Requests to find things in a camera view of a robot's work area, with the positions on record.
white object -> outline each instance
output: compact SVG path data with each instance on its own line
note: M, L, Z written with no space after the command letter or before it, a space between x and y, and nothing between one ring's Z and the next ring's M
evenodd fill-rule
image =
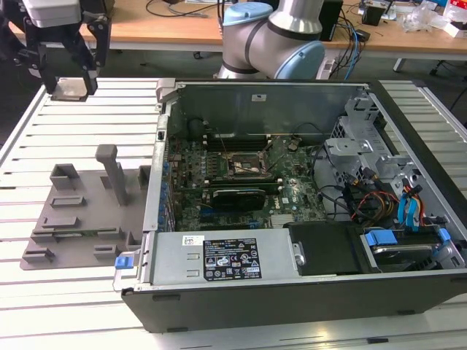
M453 26L451 23L446 24L444 31L453 38L464 38L467 39L467 30L459 29Z
M431 31L430 22L437 16L436 12L430 9L431 2L423 1L422 4L416 7L412 13L402 15L398 22L401 24L402 29L407 31Z
M81 21L80 0L23 0L32 23L39 28Z
M452 22L467 22L467 1L465 0L448 0L444 8L445 18Z

motherboard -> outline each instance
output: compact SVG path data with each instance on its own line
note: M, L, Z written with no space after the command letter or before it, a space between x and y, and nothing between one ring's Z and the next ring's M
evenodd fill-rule
M281 228L324 220L310 176L313 146L291 136L168 147L176 231Z

wooden table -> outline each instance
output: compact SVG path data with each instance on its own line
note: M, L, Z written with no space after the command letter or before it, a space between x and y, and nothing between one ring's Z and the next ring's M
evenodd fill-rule
M433 28L428 32L404 33L395 21L381 21L379 26L361 24L361 16L347 11L358 0L344 0L344 11L349 20L371 37L363 52L366 56L385 58L424 58L437 60L467 61L467 40L453 39L442 30ZM209 18L157 17L145 9L147 0L115 0L112 24L111 49L120 50L175 50L175 51L222 51L222 39L217 27L216 8L205 10ZM180 11L191 11L204 5L180 3ZM153 12L170 15L166 4L156 2ZM83 27L82 35L90 47L94 38ZM348 38L338 28L332 42L326 42L326 61L332 61L345 50Z

floor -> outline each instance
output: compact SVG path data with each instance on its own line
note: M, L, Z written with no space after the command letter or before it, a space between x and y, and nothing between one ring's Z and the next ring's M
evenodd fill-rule
M219 53L202 53L203 59L195 60L192 52L145 52L111 51L102 77L212 77L222 63ZM79 70L69 60L64 50L50 50L50 66L55 74L62 77L78 76ZM467 86L462 82L467 75L467 65L451 62L442 66L433 77L428 73L435 66L435 61L408 60L401 73L395 73L392 67L395 60L362 58L352 73L352 79L418 79L424 81L436 96L446 105L451 106L460 91ZM8 61L0 59L0 146L7 140L22 113L34 97L40 82L29 75L23 67L14 67ZM454 115L467 122L467 95L458 102Z

power supply label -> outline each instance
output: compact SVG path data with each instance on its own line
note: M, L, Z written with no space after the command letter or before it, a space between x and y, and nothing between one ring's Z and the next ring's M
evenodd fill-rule
M256 238L204 241L203 251L208 282L261 278Z

